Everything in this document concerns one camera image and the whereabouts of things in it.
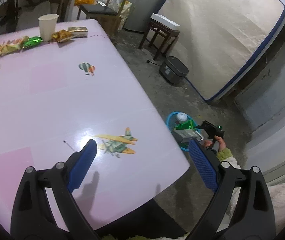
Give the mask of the person's right hand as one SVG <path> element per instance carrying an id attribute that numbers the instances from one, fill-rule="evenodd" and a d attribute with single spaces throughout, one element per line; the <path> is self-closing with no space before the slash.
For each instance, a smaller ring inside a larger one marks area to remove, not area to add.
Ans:
<path id="1" fill-rule="evenodd" d="M 207 140 L 204 140 L 203 141 L 203 146 L 208 148 L 208 147 L 211 147 L 216 150 L 217 152 L 221 152 L 222 150 L 224 150 L 226 148 L 226 144 L 224 142 L 224 140 L 215 135 L 214 136 L 214 139 L 207 139 Z"/>

